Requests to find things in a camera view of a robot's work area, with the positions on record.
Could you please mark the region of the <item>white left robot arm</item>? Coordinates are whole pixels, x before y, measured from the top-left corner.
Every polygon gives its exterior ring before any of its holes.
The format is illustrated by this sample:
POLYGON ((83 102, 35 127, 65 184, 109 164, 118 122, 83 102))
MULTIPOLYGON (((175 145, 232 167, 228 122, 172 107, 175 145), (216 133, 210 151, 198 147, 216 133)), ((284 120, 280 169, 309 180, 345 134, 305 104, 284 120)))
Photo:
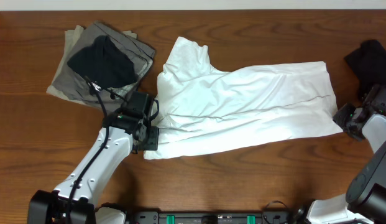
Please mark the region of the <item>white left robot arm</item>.
POLYGON ((145 116, 112 114, 103 120, 92 148, 53 191, 38 190, 29 202, 28 223, 126 223, 126 212, 98 200, 118 165, 130 154, 155 151, 159 129, 145 116))

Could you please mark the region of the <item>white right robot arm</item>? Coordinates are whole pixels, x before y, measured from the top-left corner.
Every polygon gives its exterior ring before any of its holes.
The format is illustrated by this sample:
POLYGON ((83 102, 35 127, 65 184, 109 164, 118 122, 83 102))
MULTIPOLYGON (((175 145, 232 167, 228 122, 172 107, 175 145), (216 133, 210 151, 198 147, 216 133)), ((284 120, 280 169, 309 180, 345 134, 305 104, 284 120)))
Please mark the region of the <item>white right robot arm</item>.
POLYGON ((333 121, 353 138, 368 140, 373 156, 345 194, 315 200, 303 223, 386 223, 386 116, 347 103, 333 121))

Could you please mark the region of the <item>white t-shirt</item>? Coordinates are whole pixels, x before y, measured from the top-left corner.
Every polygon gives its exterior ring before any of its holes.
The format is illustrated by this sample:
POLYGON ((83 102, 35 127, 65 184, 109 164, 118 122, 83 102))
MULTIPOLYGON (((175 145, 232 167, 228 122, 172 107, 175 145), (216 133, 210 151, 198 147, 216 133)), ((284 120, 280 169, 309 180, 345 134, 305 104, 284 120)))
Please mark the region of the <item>white t-shirt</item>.
POLYGON ((179 37, 157 77, 160 130, 147 160, 200 156, 341 132, 326 64, 253 65, 233 72, 210 63, 207 46, 179 37))

